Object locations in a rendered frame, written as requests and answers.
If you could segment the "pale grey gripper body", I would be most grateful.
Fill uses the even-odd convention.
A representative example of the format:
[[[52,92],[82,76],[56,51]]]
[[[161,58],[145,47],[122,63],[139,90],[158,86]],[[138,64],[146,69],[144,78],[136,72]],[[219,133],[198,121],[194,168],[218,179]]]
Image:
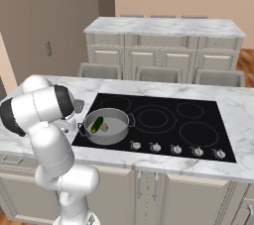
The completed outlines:
[[[68,120],[60,120],[60,128],[68,133],[69,131],[74,131],[76,129],[76,119],[74,117]]]

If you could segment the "grey spatula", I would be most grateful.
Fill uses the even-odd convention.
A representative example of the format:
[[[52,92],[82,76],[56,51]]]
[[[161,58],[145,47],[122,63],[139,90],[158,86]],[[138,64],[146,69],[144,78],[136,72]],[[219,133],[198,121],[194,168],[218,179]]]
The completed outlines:
[[[74,107],[74,112],[76,114],[79,114],[82,112],[83,107],[84,107],[84,101],[80,100],[80,99],[76,99],[73,103],[73,107]]]

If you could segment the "green cucumber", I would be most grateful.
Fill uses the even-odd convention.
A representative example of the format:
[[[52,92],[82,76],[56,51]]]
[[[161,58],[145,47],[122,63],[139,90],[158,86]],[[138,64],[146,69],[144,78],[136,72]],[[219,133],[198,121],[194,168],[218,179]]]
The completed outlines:
[[[100,128],[101,124],[103,123],[103,118],[102,117],[98,117],[93,125],[90,128],[90,132],[91,133],[96,133],[98,131],[98,129]]]

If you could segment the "silver cooking pot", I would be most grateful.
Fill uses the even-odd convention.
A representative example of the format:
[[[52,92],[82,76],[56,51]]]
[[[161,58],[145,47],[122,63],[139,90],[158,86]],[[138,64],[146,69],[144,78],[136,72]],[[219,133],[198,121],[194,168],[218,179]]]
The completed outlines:
[[[99,117],[103,118],[107,130],[98,129],[92,133],[91,127]],[[126,114],[116,108],[102,108],[89,113],[77,127],[81,137],[87,137],[94,144],[109,146],[121,142],[135,124],[136,120],[132,113]]]

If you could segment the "cream drawer front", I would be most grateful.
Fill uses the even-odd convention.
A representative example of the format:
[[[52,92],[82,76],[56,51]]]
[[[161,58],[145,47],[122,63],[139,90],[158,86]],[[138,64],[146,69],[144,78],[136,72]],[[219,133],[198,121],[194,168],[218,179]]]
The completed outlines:
[[[21,157],[21,156],[10,156],[10,155],[0,155],[0,169],[14,169],[14,170],[21,170],[21,171],[35,171],[38,162],[34,158],[27,158],[27,157],[22,157],[23,160],[16,166],[14,165],[5,165],[1,163],[1,159],[4,156],[8,157]]]

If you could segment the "cream cupboard door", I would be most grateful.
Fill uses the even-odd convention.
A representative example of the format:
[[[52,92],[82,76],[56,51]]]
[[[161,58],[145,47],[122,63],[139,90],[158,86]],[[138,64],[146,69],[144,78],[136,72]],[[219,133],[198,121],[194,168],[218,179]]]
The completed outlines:
[[[96,166],[100,184],[87,196],[101,225],[145,225],[146,178],[142,171],[141,198],[137,198],[137,170]]]
[[[147,173],[146,225],[221,225],[235,184],[228,180],[159,173],[157,201],[155,173]]]
[[[0,194],[10,219],[52,225],[61,214],[57,193],[38,186],[33,171],[0,169]]]
[[[254,206],[254,183],[248,185],[231,225],[244,225],[248,215],[248,204]],[[254,225],[254,216],[250,221],[250,225]]]

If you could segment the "black glass hob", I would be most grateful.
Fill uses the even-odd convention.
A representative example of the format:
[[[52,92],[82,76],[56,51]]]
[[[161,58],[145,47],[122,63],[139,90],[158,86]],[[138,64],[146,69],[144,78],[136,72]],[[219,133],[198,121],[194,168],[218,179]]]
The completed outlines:
[[[153,154],[208,161],[235,163],[236,159],[227,136],[217,103],[169,97],[149,97],[124,94],[99,93],[90,110],[116,108],[132,113],[136,124],[129,129],[121,142],[106,146],[108,150]],[[139,142],[141,148],[133,150],[131,142]],[[151,150],[151,144],[161,146],[159,152]],[[179,145],[182,152],[175,155],[172,146]],[[192,149],[201,147],[203,155],[196,157]],[[213,149],[222,149],[226,157],[221,160]]]

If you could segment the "cream cupboard island marble top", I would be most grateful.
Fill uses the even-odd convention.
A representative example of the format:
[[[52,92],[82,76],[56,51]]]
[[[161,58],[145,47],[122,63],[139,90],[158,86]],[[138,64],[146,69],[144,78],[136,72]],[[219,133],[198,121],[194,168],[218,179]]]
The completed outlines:
[[[176,67],[184,83],[198,69],[235,68],[245,38],[226,19],[99,17],[84,33],[90,63],[120,65],[129,80],[139,66]]]

